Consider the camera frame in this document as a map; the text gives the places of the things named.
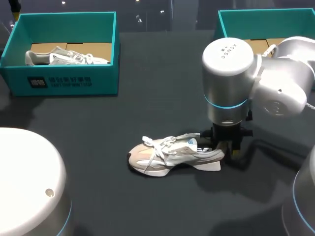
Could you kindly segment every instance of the shoe heel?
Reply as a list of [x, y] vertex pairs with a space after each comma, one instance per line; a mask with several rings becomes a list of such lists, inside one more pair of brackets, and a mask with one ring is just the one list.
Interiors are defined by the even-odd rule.
[[221, 165], [220, 162], [209, 162], [206, 164], [195, 164], [192, 165], [193, 167], [195, 167], [197, 170], [201, 170], [201, 171], [220, 171], [221, 170]]

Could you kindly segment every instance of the white cylindrical robot base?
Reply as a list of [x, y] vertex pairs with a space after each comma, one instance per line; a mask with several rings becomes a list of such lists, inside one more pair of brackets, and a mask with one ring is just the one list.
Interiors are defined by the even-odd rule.
[[72, 236], [72, 201], [57, 149], [13, 128], [0, 128], [0, 145], [0, 235]]
[[315, 234], [315, 147], [296, 175], [290, 196], [282, 207], [282, 219], [289, 236]]

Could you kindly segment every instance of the shoe tongue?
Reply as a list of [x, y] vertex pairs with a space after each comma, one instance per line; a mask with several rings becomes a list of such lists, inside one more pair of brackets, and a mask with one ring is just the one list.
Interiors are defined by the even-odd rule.
[[69, 51], [62, 49], [61, 47], [57, 46], [56, 48], [54, 48], [51, 53], [56, 53], [62, 56], [68, 56]]
[[197, 140], [194, 138], [189, 139], [189, 140], [179, 140], [171, 146], [171, 149], [176, 150], [176, 149], [184, 148], [184, 147], [188, 147], [193, 151], [197, 151], [197, 148], [198, 148]]

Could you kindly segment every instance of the shoe sole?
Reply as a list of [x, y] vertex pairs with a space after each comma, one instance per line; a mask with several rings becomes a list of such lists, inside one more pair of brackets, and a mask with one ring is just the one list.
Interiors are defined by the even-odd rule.
[[[223, 157], [221, 158], [217, 158], [217, 159], [214, 159], [210, 162], [206, 162], [206, 163], [187, 163], [188, 165], [196, 168], [197, 170], [200, 170], [200, 171], [220, 171], [221, 170], [221, 164], [220, 164], [220, 160], [222, 160]], [[142, 169], [138, 169], [138, 168], [135, 168], [133, 167], [132, 165], [130, 165], [134, 170], [144, 174], [144, 175], [148, 175], [148, 176], [154, 176], [154, 177], [163, 177], [163, 176], [166, 176], [170, 170], [173, 168], [173, 167], [169, 167], [168, 169], [164, 169], [164, 170], [159, 170], [159, 171], [145, 171], [142, 170]]]

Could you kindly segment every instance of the beige suede panel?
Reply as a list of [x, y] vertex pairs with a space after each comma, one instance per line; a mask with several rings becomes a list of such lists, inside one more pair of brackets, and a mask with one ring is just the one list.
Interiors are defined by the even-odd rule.
[[[154, 140], [156, 143], [160, 143], [162, 139], [159, 140]], [[154, 151], [153, 147], [148, 147], [144, 144], [139, 144], [135, 146], [129, 153], [131, 154], [129, 158], [129, 164], [132, 165], [134, 168], [144, 170], [146, 167], [139, 165], [137, 162], [142, 161], [142, 160], [149, 160], [152, 152]], [[163, 161], [159, 157], [154, 157], [154, 160], [157, 161]], [[160, 171], [160, 170], [165, 170], [167, 169], [166, 167], [159, 167], [159, 168], [153, 168], [153, 167], [147, 167], [147, 171]]]

